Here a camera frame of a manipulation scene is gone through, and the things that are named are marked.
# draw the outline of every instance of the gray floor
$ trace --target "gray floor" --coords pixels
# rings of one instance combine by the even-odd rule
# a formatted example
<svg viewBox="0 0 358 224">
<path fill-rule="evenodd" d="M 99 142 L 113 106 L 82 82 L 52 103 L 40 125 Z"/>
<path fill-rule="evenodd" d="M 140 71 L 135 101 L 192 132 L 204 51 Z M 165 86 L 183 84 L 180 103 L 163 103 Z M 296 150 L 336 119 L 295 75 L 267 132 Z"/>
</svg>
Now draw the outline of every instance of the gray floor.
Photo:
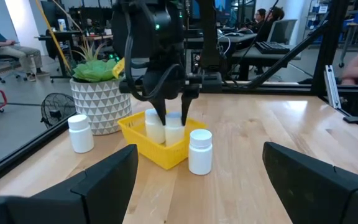
<svg viewBox="0 0 358 224">
<path fill-rule="evenodd" d="M 341 76 L 343 70 L 343 68 L 338 67 L 340 54 L 341 50 L 338 50 L 334 61 L 334 71 L 337 77 Z M 348 53 L 345 62 L 350 61 L 356 54 L 354 52 Z M 317 56 L 318 49 L 305 50 L 302 52 L 301 60 L 290 62 L 288 68 L 280 69 L 270 81 L 298 82 L 311 78 L 307 73 L 314 73 Z M 44 70 L 50 72 L 51 75 L 59 75 L 59 72 L 56 71 L 57 62 L 48 57 L 43 57 L 43 63 Z M 250 78 L 253 77 L 255 77 L 254 72 L 250 72 Z M 0 83 L 0 90 L 5 92 L 8 102 L 13 104 L 6 106 L 5 113 L 0 114 L 0 159 L 46 130 L 44 124 L 40 123 L 39 105 L 49 93 L 71 95 L 70 84 L 67 79 L 55 79 L 55 83 L 51 83 L 49 77 L 38 78 L 33 83 L 9 77 L 5 84 Z"/>
</svg>

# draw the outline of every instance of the electric fan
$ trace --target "electric fan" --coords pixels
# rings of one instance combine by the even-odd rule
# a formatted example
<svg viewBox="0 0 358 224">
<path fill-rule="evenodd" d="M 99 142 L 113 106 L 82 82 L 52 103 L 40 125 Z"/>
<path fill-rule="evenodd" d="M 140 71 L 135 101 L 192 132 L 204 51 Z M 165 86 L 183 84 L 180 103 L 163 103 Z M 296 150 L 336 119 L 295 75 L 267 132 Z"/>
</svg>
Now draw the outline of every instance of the electric fan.
<svg viewBox="0 0 358 224">
<path fill-rule="evenodd" d="M 76 111 L 73 97 L 63 93 L 51 93 L 41 104 L 41 122 L 48 129 L 74 113 Z"/>
</svg>

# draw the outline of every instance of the geometric patterned pot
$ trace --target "geometric patterned pot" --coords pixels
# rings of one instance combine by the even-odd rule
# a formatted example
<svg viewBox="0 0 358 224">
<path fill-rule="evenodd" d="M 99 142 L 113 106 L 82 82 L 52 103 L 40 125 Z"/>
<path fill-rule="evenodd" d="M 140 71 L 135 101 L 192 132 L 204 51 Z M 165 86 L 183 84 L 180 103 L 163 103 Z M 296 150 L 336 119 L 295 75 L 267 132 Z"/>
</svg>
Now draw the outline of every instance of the geometric patterned pot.
<svg viewBox="0 0 358 224">
<path fill-rule="evenodd" d="M 70 80 L 75 109 L 89 117 L 94 135 L 120 131 L 117 121 L 132 114 L 129 94 L 121 94 L 119 80 L 99 83 L 77 83 Z"/>
</svg>

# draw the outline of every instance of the yellow basket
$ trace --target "yellow basket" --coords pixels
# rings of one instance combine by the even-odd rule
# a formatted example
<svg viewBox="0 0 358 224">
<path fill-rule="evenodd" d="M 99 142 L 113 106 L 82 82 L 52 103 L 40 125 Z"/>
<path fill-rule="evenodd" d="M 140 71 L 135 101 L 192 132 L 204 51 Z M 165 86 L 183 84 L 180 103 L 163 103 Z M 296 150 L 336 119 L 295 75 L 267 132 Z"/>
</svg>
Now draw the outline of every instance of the yellow basket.
<svg viewBox="0 0 358 224">
<path fill-rule="evenodd" d="M 196 129 L 205 129 L 206 125 L 187 118 L 184 140 L 166 147 L 146 137 L 145 112 L 140 112 L 118 121 L 128 144 L 136 144 L 137 150 L 164 169 L 171 169 L 188 157 L 190 133 Z"/>
</svg>

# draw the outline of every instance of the white bottle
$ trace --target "white bottle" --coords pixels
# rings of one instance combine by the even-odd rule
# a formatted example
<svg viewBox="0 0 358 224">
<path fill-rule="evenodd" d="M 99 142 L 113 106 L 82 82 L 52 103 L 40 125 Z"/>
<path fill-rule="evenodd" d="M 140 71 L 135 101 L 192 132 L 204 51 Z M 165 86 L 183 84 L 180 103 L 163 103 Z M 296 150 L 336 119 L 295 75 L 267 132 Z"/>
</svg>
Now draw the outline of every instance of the white bottle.
<svg viewBox="0 0 358 224">
<path fill-rule="evenodd" d="M 67 121 L 74 151 L 77 153 L 85 153 L 93 149 L 93 135 L 87 115 L 74 115 Z"/>
<path fill-rule="evenodd" d="M 165 116 L 165 145 L 172 146 L 185 138 L 185 127 L 181 124 L 181 113 L 171 112 Z"/>
<path fill-rule="evenodd" d="M 196 129 L 190 133 L 189 170 L 196 175 L 205 175 L 212 169 L 212 133 Z"/>
<path fill-rule="evenodd" d="M 155 109 L 149 109 L 145 112 L 146 135 L 157 144 L 165 142 L 165 131 L 161 119 Z"/>
</svg>

